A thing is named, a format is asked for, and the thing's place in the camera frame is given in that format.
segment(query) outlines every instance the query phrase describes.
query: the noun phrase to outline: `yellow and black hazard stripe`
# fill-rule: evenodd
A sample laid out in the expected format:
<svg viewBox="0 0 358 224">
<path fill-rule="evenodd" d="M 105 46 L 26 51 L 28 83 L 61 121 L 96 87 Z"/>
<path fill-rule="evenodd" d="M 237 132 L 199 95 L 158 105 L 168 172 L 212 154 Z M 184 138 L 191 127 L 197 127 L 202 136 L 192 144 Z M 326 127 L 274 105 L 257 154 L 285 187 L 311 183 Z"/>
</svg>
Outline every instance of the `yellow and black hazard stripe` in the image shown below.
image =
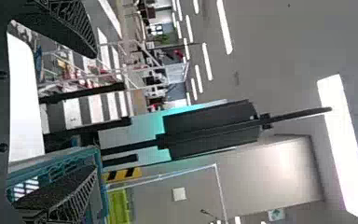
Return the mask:
<svg viewBox="0 0 358 224">
<path fill-rule="evenodd" d="M 103 182 L 111 184 L 119 181 L 135 179 L 142 176 L 141 167 L 134 167 L 125 170 L 111 171 L 103 174 Z"/>
</svg>

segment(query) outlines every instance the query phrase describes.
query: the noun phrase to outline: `plastic crate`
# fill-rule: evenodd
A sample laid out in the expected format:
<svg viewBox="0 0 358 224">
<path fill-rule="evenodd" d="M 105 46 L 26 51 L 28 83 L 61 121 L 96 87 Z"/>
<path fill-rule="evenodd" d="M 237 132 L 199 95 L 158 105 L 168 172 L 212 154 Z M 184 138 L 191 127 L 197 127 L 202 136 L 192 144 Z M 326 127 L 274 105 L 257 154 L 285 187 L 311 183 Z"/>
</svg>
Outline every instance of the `plastic crate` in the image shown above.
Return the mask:
<svg viewBox="0 0 358 224">
<path fill-rule="evenodd" d="M 12 162 L 8 166 L 7 198 L 15 202 L 35 189 L 45 187 L 60 177 L 91 164 L 97 167 L 101 192 L 102 210 L 98 216 L 107 217 L 107 195 L 101 178 L 103 167 L 100 149 L 97 147 L 73 147 L 25 161 Z"/>
</svg>

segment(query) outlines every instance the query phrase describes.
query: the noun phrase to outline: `screw hole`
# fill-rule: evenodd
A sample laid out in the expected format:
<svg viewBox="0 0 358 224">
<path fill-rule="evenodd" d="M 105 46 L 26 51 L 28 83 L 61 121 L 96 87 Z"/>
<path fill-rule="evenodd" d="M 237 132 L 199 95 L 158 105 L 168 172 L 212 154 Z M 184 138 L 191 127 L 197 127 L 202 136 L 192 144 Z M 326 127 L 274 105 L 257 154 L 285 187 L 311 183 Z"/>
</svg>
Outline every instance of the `screw hole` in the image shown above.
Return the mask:
<svg viewBox="0 0 358 224">
<path fill-rule="evenodd" d="M 8 150 L 8 145 L 6 143 L 0 144 L 0 153 L 5 153 Z"/>
<path fill-rule="evenodd" d="M 8 78 L 8 72 L 6 71 L 0 71 L 0 79 L 5 80 Z"/>
</svg>

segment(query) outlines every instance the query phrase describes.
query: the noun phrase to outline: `red object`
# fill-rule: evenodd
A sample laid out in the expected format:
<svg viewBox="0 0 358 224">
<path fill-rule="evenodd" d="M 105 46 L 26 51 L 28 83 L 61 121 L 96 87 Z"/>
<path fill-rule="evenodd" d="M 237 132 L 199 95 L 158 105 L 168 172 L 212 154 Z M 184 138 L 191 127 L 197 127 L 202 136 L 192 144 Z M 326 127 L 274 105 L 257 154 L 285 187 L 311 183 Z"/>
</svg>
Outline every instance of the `red object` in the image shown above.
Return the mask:
<svg viewBox="0 0 358 224">
<path fill-rule="evenodd" d="M 182 51 L 180 51 L 179 49 L 176 49 L 173 51 L 177 56 L 180 57 L 180 59 L 183 59 L 183 57 L 185 57 L 185 55 L 182 53 Z"/>
</svg>

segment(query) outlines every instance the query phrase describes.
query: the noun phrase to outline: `light switch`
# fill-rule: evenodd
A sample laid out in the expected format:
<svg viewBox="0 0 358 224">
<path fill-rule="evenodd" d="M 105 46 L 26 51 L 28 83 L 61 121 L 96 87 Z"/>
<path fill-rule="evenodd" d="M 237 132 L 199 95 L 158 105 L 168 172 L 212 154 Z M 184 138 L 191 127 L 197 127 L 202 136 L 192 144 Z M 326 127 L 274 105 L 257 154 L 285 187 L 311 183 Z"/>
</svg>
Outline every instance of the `light switch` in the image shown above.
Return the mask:
<svg viewBox="0 0 358 224">
<path fill-rule="evenodd" d="M 173 201 L 174 202 L 186 200 L 185 188 L 173 189 L 172 193 L 173 193 Z"/>
</svg>

